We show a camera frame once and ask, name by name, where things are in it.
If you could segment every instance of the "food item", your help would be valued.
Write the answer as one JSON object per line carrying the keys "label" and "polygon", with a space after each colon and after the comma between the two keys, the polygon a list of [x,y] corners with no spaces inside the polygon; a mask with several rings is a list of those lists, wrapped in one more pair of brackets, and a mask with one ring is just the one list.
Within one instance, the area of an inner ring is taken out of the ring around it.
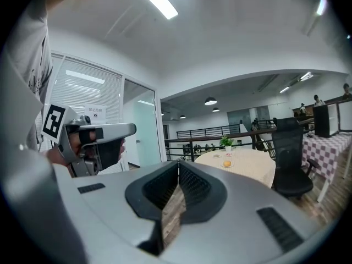
{"label": "food item", "polygon": [[225,167],[231,166],[231,161],[224,161],[224,166]]}

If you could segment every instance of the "glass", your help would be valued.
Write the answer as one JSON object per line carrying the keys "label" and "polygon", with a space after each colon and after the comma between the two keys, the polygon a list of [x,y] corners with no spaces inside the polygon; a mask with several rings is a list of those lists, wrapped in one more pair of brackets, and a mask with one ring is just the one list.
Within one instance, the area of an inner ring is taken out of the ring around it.
{"label": "glass", "polygon": [[123,120],[134,123],[137,132],[126,138],[129,163],[144,167],[161,161],[154,91],[131,81],[125,81]]}

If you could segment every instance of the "round table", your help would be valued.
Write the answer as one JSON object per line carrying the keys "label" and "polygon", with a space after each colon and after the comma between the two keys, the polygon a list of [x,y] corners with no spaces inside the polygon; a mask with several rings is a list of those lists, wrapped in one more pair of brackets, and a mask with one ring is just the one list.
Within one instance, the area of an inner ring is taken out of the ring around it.
{"label": "round table", "polygon": [[[268,152],[235,148],[230,152],[233,156],[226,157],[226,153],[225,150],[207,152],[198,157],[195,162],[255,179],[271,188],[276,164],[270,158]],[[214,155],[220,155],[221,157],[214,158]],[[224,161],[231,161],[233,166],[223,167],[222,163]]]}

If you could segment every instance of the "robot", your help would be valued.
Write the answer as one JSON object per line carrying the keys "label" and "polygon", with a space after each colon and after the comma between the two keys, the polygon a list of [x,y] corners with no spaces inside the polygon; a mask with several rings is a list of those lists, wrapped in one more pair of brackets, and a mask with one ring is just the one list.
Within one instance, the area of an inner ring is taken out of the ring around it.
{"label": "robot", "polygon": [[[112,154],[136,132],[135,125],[91,125],[89,118],[53,104],[43,134],[71,162],[72,178],[64,166],[51,165],[23,145],[41,104],[6,56],[0,77],[7,88],[0,95],[6,103],[1,106],[0,186],[22,232],[51,261],[296,263],[309,257],[334,227],[319,230],[291,202],[255,180],[197,163],[161,162],[97,175],[117,162]],[[55,113],[55,106],[62,113]],[[87,139],[91,130],[97,134],[94,142]],[[78,155],[68,143],[72,132],[83,142]],[[162,209],[177,185],[186,212],[179,235],[164,247]]]}

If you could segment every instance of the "person's hand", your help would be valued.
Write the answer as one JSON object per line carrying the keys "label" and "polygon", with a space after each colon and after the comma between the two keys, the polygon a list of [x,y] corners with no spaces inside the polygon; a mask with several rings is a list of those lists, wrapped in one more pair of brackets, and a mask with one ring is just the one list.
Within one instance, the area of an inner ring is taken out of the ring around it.
{"label": "person's hand", "polygon": [[[95,137],[95,132],[94,131],[90,131],[89,133],[90,139],[92,142],[95,141],[96,137]],[[71,145],[71,149],[72,151],[78,156],[82,144],[81,141],[79,139],[79,134],[78,133],[73,133],[69,135],[69,141],[70,141],[70,145]],[[125,143],[125,139],[123,139],[121,141],[121,146],[120,146],[120,151],[117,154],[118,155],[118,160],[121,159],[121,154],[125,151],[125,147],[123,146],[123,144]],[[62,157],[62,155],[60,154],[60,151],[58,149],[58,146],[55,145],[54,148],[50,149],[49,151],[47,151],[46,153],[47,158],[50,160],[51,163],[57,163],[57,164],[61,164],[63,166],[68,166],[69,163],[67,163],[64,158]]]}

